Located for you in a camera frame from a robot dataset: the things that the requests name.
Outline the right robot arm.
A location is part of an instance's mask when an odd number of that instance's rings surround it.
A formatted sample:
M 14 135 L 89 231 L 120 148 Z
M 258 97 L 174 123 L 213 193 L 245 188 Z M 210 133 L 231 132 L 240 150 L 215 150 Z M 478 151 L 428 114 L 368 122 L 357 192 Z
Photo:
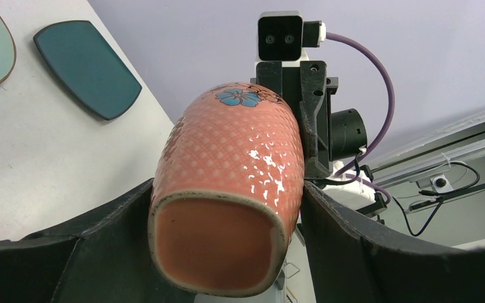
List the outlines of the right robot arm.
M 338 80 L 323 61 L 260 61 L 252 83 L 279 94 L 292 109 L 304 151 L 307 181 L 343 205 L 367 217 L 386 209 L 383 192 L 372 183 L 366 128 L 356 109 L 332 111 Z

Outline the pink floral mug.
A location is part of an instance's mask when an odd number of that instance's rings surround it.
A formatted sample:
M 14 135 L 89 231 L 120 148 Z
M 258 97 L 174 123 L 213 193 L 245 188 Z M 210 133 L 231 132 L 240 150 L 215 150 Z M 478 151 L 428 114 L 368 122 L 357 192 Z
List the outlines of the pink floral mug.
M 246 82 L 209 89 L 157 165 L 147 226 L 156 269 L 199 294 L 264 292 L 284 264 L 303 179 L 299 128 L 280 95 Z

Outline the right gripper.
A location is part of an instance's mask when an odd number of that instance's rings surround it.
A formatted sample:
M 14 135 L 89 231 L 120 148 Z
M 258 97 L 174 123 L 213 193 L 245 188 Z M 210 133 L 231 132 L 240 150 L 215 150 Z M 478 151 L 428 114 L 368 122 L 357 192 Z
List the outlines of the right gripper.
M 296 117 L 304 153 L 304 178 L 325 179 L 331 175 L 330 160 L 355 157 L 361 147 L 368 145 L 364 121 L 354 108 L 329 116 L 325 62 L 301 61 L 298 67 L 283 64 L 259 62 L 254 82 L 279 94 Z

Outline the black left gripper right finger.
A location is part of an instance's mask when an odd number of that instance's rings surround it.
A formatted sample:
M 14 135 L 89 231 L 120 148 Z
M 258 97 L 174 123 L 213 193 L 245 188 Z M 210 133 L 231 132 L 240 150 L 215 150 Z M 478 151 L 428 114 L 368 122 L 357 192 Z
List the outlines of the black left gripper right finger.
M 402 234 L 310 182 L 301 220 L 317 302 L 485 302 L 485 248 Z

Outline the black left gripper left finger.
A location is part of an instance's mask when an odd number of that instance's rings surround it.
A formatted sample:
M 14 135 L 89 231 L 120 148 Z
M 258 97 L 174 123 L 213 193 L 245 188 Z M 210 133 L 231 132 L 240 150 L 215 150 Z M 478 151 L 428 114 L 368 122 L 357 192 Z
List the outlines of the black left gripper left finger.
M 153 267 L 152 182 L 18 241 L 0 241 L 0 302 L 193 302 Z

